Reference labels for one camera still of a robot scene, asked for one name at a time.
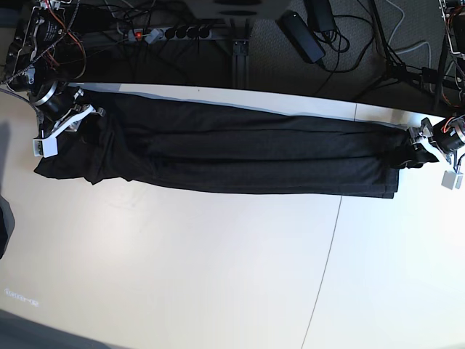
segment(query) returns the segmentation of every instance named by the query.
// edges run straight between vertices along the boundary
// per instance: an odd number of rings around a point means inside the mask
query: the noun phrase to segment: table surface
[[[84,87],[406,126],[425,117],[265,92]],[[439,164],[401,171],[393,200],[92,186],[34,174],[33,111],[6,95],[0,105],[15,224],[0,310],[136,349],[465,346],[464,191],[440,186]]]

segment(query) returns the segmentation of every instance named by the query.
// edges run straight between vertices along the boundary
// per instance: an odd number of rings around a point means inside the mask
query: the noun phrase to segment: floor
[[[437,0],[426,0],[421,3],[409,0],[393,0],[404,9],[405,19],[392,40],[395,49],[409,47],[421,40],[427,40],[432,47],[432,66],[439,60],[440,47],[444,30]],[[386,35],[389,37],[393,28],[401,18],[400,11],[388,4],[386,0],[378,0],[379,12]],[[335,15],[356,15],[369,19],[367,13],[354,0],[331,0]],[[304,2],[292,0],[290,9],[297,11],[306,20]],[[339,69],[348,68],[356,61],[359,52],[370,40],[370,27],[364,22],[354,19],[336,19],[341,32],[351,41],[351,49],[341,55]],[[336,64],[336,54],[326,50],[323,59],[325,65],[332,68]],[[402,55],[402,59],[416,67],[428,66],[426,47],[412,53]],[[251,40],[251,88],[259,91],[291,93],[312,96],[328,76],[316,65],[302,61],[294,48],[273,21],[261,20],[255,25]],[[363,58],[360,67],[351,73],[335,74],[326,88],[318,95],[335,100],[351,100],[358,92],[376,80],[384,71],[383,60],[372,46]],[[429,98],[406,86],[393,86],[372,92],[362,102],[383,105],[405,110],[429,111]]]
[[[365,5],[367,0],[360,0]],[[442,22],[437,0],[423,1],[421,6],[417,1],[393,0],[405,11],[405,19],[392,40],[392,46],[409,47],[421,40],[427,40],[432,48],[432,66],[437,65],[442,42]],[[381,20],[387,36],[401,18],[400,11],[388,4],[387,0],[377,1]],[[363,8],[354,0],[331,0],[335,15],[356,15],[369,19]],[[289,9],[297,11],[304,19],[307,18],[302,0],[292,0]],[[337,23],[341,32],[350,40],[350,50],[341,55],[339,68],[348,68],[356,61],[360,50],[370,40],[369,25],[359,20],[340,18]],[[12,39],[11,31],[0,31],[0,63],[4,59],[5,48]],[[162,57],[172,60],[184,49],[185,43],[173,42],[167,45]],[[137,81],[145,84],[194,84],[204,87],[230,86],[230,59],[218,47],[211,43],[201,43],[199,49],[191,45],[187,54],[176,59],[176,64],[187,72],[173,71],[163,62],[147,60],[140,61]],[[256,91],[279,92],[293,95],[313,96],[318,87],[327,78],[328,73],[316,65],[302,61],[286,37],[272,20],[257,20],[251,37],[250,50],[250,89]],[[326,50],[324,58],[326,66],[334,67],[336,54]],[[407,64],[416,67],[428,65],[426,47],[402,55]],[[127,65],[113,61],[108,64],[105,56],[94,56],[93,60],[102,59],[102,64],[92,72],[92,79],[87,81],[130,82],[131,75]],[[360,64],[351,73],[334,74],[318,97],[333,100],[351,100],[364,87],[380,76],[384,71],[383,60],[376,52],[375,46],[370,47]],[[406,85],[394,85],[366,95],[361,102],[383,105],[390,108],[430,113],[431,100]],[[447,115],[444,110],[438,115]]]

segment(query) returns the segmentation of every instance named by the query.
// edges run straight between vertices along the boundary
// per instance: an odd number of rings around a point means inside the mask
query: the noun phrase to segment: black fabric
[[[0,259],[3,257],[3,253],[7,248],[8,234],[7,228],[5,227],[5,221],[3,218],[3,211],[0,207]]]
[[[325,193],[392,198],[398,169],[389,155],[401,129],[283,116],[136,95],[86,92],[107,116],[90,117],[80,135],[59,137],[59,155],[36,173],[122,177],[215,193]]]

